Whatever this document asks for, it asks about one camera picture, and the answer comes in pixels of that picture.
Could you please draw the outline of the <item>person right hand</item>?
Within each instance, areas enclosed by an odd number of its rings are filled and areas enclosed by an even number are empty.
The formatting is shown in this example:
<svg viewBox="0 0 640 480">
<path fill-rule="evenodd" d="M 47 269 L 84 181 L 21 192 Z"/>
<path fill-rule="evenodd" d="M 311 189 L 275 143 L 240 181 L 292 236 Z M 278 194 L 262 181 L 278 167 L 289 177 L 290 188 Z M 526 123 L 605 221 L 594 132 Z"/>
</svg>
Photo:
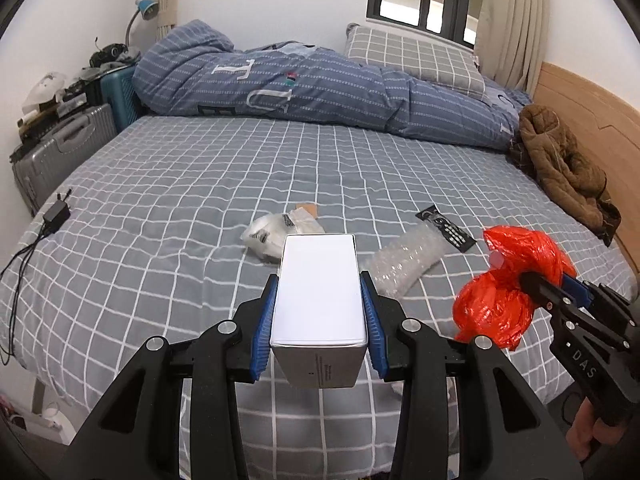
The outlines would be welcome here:
<svg viewBox="0 0 640 480">
<path fill-rule="evenodd" d="M 574 456 L 582 462 L 589 456 L 592 442 L 613 446 L 620 442 L 625 431 L 624 422 L 618 426 L 608 426 L 597 416 L 596 409 L 589 399 L 585 398 L 567 431 L 566 442 Z"/>
</svg>

